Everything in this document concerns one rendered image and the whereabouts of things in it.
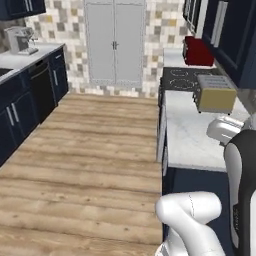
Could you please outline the black oven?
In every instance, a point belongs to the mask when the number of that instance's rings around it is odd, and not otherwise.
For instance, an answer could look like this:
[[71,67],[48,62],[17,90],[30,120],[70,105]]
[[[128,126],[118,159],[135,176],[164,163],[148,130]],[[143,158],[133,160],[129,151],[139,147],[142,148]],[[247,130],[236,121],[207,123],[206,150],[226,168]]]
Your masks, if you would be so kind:
[[160,77],[159,87],[158,87],[158,107],[159,108],[162,106],[164,92],[165,92],[164,80],[163,80],[163,77]]

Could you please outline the grey fridge left door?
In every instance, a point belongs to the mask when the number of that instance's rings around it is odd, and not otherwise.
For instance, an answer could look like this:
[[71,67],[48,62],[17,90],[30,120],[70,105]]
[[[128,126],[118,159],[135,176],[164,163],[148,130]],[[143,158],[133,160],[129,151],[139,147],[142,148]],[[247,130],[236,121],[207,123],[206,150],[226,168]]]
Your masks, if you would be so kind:
[[93,84],[114,82],[112,0],[85,0],[90,78]]

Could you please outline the beige and silver toaster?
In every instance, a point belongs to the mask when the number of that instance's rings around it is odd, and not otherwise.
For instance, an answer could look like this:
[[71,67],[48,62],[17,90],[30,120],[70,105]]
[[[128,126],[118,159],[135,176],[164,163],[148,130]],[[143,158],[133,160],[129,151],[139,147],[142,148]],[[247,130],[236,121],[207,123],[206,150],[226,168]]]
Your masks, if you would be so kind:
[[197,110],[209,113],[232,113],[237,92],[229,79],[221,75],[198,75],[193,100]]

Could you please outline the red toaster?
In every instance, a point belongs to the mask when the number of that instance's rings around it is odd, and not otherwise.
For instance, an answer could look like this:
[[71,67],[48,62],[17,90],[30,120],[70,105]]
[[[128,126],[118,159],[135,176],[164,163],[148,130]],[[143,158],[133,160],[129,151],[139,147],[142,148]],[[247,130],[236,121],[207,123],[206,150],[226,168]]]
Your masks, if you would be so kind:
[[214,57],[201,39],[186,36],[183,40],[183,58],[187,65],[212,66]]

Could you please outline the navy base cabinet with drawers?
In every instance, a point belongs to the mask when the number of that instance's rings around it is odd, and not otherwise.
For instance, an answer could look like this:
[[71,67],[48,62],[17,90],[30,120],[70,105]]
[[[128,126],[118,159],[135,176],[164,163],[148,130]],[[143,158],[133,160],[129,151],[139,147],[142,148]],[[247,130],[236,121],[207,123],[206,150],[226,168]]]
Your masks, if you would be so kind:
[[216,232],[226,256],[234,256],[223,149],[206,135],[216,116],[199,113],[190,92],[167,91],[159,107],[157,161],[162,168],[163,194],[207,191],[219,197],[222,213],[209,226]]

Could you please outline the black hob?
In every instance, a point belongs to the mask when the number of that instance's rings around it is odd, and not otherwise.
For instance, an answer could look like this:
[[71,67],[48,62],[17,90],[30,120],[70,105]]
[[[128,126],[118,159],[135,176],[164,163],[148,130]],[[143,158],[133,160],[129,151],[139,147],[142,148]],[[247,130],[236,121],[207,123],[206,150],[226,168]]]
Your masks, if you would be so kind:
[[160,78],[161,90],[190,91],[193,92],[198,84],[198,75],[220,75],[217,68],[179,68],[164,67]]

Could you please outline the navy wall cabinet run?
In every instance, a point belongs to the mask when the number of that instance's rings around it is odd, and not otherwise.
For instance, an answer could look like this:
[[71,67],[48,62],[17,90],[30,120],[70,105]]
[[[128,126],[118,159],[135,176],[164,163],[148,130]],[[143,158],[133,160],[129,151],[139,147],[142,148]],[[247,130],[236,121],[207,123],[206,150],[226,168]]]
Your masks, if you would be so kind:
[[240,89],[256,89],[256,0],[228,3],[217,47],[211,44],[220,0],[185,0],[183,18],[192,36],[201,39]]

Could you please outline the grey fridge right door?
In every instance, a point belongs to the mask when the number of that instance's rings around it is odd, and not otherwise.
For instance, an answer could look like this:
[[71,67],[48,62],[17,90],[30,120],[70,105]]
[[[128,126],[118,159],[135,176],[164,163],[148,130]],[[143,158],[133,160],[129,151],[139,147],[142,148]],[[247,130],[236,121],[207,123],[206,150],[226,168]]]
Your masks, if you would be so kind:
[[116,83],[140,87],[145,0],[115,0]]

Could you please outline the silver coffee machine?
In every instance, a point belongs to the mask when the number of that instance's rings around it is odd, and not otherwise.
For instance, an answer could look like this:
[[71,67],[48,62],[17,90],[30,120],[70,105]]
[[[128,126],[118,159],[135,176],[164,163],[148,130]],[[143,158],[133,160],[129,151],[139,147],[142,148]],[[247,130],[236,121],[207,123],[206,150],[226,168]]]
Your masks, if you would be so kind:
[[13,26],[5,29],[13,55],[32,55],[38,51],[37,48],[29,46],[29,40],[34,36],[34,31],[30,27]]

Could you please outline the navy base cabinet run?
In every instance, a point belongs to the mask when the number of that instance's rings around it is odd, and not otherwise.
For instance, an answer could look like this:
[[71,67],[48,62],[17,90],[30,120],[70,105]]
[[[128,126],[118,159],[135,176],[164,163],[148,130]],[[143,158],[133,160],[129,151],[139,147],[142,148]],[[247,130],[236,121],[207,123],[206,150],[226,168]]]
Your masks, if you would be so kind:
[[39,125],[38,112],[29,78],[29,68],[47,59],[55,108],[68,92],[64,45],[40,46],[30,56],[0,55],[0,68],[13,69],[0,77],[0,167]]

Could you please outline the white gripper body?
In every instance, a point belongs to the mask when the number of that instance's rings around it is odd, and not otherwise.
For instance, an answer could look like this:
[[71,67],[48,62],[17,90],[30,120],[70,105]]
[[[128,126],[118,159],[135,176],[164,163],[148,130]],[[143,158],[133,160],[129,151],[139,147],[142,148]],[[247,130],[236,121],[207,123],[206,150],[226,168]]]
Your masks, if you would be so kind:
[[244,123],[229,116],[219,116],[209,125],[206,134],[209,138],[217,140],[225,146],[235,135],[237,135]]

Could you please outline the black dishwasher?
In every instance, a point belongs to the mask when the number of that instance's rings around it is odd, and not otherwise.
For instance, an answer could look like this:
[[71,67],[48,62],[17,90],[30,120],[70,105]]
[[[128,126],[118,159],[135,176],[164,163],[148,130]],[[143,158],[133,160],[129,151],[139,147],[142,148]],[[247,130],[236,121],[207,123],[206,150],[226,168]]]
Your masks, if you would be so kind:
[[43,123],[55,108],[48,60],[40,60],[31,66],[29,68],[29,78],[39,122]]

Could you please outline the grey fridge door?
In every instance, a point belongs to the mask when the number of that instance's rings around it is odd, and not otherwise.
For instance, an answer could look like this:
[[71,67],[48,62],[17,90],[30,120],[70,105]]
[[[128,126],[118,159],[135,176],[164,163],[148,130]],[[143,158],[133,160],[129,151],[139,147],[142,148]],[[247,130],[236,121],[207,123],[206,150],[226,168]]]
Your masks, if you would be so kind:
[[112,0],[85,0],[90,78],[93,84],[114,82]]
[[145,0],[115,0],[116,83],[140,87]]

